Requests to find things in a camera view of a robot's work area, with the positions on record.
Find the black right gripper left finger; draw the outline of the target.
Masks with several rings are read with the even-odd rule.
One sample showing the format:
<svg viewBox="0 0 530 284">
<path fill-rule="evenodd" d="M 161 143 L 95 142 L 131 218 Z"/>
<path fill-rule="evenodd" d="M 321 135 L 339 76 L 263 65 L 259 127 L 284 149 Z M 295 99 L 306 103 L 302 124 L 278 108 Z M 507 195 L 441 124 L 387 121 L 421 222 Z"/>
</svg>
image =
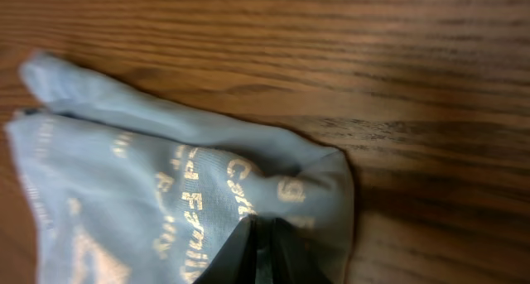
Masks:
<svg viewBox="0 0 530 284">
<path fill-rule="evenodd" d="M 194 284 L 254 284 L 256 278 L 256 216 L 241 219 Z"/>
</svg>

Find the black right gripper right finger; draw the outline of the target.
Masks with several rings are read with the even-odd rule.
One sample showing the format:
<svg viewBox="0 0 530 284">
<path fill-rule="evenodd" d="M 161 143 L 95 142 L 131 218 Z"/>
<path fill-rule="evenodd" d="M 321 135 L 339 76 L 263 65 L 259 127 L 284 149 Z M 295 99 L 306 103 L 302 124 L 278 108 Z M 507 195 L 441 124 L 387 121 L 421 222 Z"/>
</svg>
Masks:
<svg viewBox="0 0 530 284">
<path fill-rule="evenodd" d="M 284 219 L 271 222 L 271 265 L 274 284 L 331 284 Z"/>
</svg>

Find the light blue printed t-shirt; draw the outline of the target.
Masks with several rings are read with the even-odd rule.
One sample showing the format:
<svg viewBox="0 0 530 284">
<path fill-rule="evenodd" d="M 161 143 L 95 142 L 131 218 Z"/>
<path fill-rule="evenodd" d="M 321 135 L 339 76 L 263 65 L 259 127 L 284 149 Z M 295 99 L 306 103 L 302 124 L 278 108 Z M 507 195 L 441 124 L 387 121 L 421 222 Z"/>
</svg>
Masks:
<svg viewBox="0 0 530 284">
<path fill-rule="evenodd" d="M 284 219 L 331 283 L 344 281 L 354 182 L 344 153 L 294 132 L 189 108 L 38 53 L 40 101 L 7 124 L 37 228 L 39 283 L 194 283 L 256 216 L 255 283 L 273 283 Z"/>
</svg>

